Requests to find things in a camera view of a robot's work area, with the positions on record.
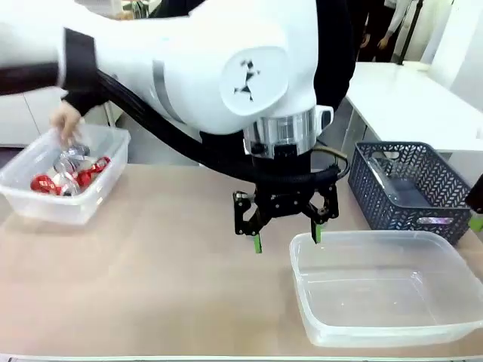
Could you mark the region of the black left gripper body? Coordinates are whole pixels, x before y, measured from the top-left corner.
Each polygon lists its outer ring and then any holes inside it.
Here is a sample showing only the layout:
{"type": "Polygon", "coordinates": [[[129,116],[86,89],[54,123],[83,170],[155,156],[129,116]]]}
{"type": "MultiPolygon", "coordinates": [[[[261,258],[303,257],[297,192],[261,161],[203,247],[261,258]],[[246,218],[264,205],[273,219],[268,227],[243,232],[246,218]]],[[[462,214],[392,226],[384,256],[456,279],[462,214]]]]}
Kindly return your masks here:
{"type": "MultiPolygon", "coordinates": [[[[253,157],[252,160],[258,171],[266,171],[281,178],[311,173],[310,152],[279,159],[253,157]]],[[[257,183],[254,194],[257,209],[251,217],[251,223],[268,223],[271,219],[299,213],[316,219],[316,207],[310,203],[314,195],[311,187],[257,183]]]]}

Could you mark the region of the person's right hand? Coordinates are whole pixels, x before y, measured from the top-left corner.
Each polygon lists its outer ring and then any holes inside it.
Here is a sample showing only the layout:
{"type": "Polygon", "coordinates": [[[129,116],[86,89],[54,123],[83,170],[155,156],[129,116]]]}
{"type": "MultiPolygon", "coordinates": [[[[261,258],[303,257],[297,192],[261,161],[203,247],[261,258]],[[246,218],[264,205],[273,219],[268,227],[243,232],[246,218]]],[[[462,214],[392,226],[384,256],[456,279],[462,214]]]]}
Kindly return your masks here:
{"type": "Polygon", "coordinates": [[[51,116],[50,124],[57,130],[60,139],[64,142],[79,135],[78,125],[82,120],[78,110],[68,102],[62,101],[51,116]]]}

